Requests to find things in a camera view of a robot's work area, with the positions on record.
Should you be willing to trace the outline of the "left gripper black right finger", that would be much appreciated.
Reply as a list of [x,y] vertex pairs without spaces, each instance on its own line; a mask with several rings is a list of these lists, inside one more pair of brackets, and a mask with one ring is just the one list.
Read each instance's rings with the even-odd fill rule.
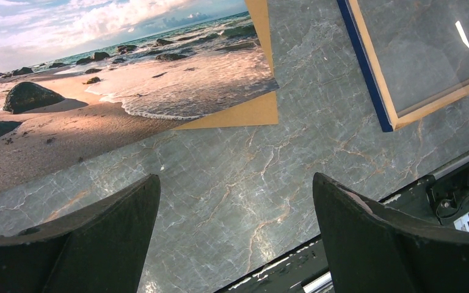
[[313,201],[337,292],[469,292],[469,232],[366,198],[323,173]]

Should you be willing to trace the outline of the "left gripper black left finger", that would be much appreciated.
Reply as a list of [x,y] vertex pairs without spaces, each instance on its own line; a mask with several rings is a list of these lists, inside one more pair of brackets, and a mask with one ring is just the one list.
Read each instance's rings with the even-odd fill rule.
[[0,292],[136,292],[160,203],[157,175],[0,236]]

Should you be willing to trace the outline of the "wooden picture frame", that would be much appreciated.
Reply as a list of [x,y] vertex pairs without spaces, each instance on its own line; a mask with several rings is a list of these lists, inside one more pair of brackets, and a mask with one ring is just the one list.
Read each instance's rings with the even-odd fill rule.
[[339,1],[338,7],[383,132],[396,131],[469,95],[468,81],[464,86],[453,87],[439,98],[400,116],[394,108],[358,2]]

